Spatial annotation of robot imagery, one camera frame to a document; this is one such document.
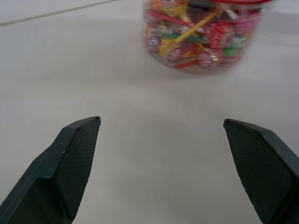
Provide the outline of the red jar lid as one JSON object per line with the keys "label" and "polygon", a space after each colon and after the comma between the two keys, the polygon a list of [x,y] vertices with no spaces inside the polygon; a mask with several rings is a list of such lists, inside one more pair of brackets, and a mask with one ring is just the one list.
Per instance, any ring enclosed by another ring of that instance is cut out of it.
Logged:
{"label": "red jar lid", "polygon": [[254,5],[272,2],[274,0],[211,0],[213,2],[237,4],[237,5]]}

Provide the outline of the clear plastic lollipop jar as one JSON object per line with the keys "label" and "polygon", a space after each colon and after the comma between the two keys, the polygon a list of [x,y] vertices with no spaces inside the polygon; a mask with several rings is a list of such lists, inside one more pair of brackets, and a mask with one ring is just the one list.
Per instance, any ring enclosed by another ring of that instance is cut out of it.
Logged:
{"label": "clear plastic lollipop jar", "polygon": [[265,11],[276,0],[237,5],[211,0],[143,0],[143,44],[158,62],[200,74],[244,57]]}

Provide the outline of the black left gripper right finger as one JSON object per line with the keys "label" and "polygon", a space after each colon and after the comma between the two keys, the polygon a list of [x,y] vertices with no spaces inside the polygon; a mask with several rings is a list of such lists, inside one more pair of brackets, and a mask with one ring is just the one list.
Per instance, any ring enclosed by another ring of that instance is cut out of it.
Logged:
{"label": "black left gripper right finger", "polygon": [[263,224],[299,224],[299,157],[271,130],[226,119],[236,171]]}

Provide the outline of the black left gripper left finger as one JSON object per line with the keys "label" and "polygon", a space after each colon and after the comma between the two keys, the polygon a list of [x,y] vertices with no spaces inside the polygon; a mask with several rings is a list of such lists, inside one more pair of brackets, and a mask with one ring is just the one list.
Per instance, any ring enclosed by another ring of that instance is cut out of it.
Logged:
{"label": "black left gripper left finger", "polygon": [[0,224],[72,224],[92,169],[99,116],[65,126],[0,204]]}

